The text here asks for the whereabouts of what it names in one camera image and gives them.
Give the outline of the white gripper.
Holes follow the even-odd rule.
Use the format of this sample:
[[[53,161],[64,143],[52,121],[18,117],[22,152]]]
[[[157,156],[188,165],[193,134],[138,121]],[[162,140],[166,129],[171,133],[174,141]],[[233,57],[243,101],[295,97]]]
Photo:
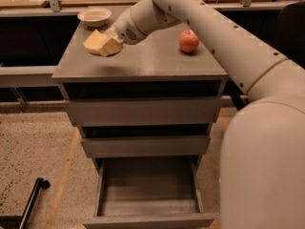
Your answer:
[[[99,50],[99,54],[107,57],[122,51],[123,46],[120,43],[135,45],[143,41],[147,35],[135,26],[132,19],[132,10],[127,9],[121,13],[116,21],[108,27],[104,33],[108,38]]]

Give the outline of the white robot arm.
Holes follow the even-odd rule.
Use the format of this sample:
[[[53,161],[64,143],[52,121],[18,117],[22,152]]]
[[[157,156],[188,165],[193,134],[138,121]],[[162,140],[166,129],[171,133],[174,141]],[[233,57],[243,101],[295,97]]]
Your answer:
[[[136,44],[187,24],[250,103],[220,155],[222,229],[305,229],[305,70],[202,0],[141,0],[107,32]]]

